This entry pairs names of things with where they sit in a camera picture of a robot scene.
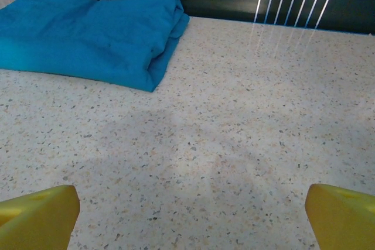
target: white countertop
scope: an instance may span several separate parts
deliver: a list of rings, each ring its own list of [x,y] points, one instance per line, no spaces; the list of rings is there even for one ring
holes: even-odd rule
[[[374,52],[192,18],[152,94],[0,70],[0,200],[75,185],[69,249],[318,249],[311,184],[375,194]]]

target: fabric fold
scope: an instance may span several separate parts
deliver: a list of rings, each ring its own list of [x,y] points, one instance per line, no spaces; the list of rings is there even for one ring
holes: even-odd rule
[[[0,68],[153,92],[188,22],[180,0],[16,0],[0,9]]]

